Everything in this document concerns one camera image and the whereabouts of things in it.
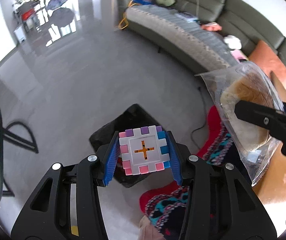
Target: gray floor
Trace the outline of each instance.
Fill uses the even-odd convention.
[[[31,34],[0,66],[3,124],[23,120],[39,147],[36,155],[4,142],[4,177],[15,193],[0,202],[0,223],[7,232],[51,165],[78,163],[92,154],[89,136],[130,105],[139,103],[191,152],[197,148],[190,133],[204,121],[198,86],[206,108],[212,105],[203,82],[181,63],[158,54],[157,46],[129,30],[105,28],[93,17],[92,0],[79,0],[79,7],[76,32],[48,47],[42,32]],[[195,139],[202,145],[207,135],[204,128]],[[140,194],[171,180],[168,169],[132,188],[113,180],[100,189],[109,239],[135,239],[142,217]]]

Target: bread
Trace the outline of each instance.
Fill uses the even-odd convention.
[[[269,140],[269,131],[239,120],[234,113],[234,108],[240,100],[273,107],[272,97],[262,82],[261,77],[255,74],[242,77],[224,90],[220,98],[223,111],[246,151],[253,151],[264,145]]]

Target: umbrella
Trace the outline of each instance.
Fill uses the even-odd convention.
[[[65,27],[70,24],[74,19],[74,13],[69,8],[58,8],[53,11],[52,16],[50,17],[51,23],[56,25],[59,28]]]
[[[50,0],[47,5],[47,10],[55,10],[61,7],[67,0]]]

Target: black square object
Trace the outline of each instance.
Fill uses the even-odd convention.
[[[160,124],[150,116],[140,105],[131,105],[123,114],[98,129],[90,136],[90,143],[95,152],[101,145],[111,142],[115,131],[124,132],[126,129],[140,128],[144,126],[159,126]],[[139,175],[125,175],[122,167],[122,160],[119,157],[118,163],[115,168],[114,178],[121,183],[124,187],[132,187],[136,183],[145,179],[147,174]]]

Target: sofa seat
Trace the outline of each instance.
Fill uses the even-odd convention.
[[[166,38],[188,54],[207,71],[227,68],[238,64],[222,37],[203,30],[197,23],[188,23],[177,15],[157,5],[140,5],[127,8],[126,16]]]

